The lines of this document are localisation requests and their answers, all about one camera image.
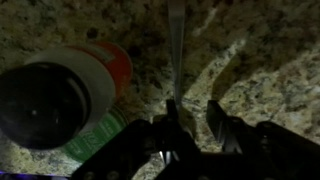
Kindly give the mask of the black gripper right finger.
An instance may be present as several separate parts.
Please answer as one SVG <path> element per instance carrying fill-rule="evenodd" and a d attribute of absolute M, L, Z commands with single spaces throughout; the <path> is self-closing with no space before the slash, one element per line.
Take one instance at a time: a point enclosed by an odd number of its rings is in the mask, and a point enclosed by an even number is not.
<path fill-rule="evenodd" d="M 215 100 L 207 103 L 206 121 L 224 152 L 252 157 L 259 155 L 259 142 L 254 128 L 239 117 L 228 116 Z"/>

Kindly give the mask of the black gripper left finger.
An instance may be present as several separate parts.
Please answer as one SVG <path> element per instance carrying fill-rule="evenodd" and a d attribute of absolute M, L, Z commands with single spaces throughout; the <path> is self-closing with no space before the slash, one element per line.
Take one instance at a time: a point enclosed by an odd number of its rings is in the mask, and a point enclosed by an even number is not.
<path fill-rule="evenodd" d="M 181 123 L 180 111 L 173 99 L 166 101 L 166 114 L 154 126 L 157 146 L 166 166 L 179 163 L 194 167 L 200 161 L 200 150 L 190 131 Z"/>

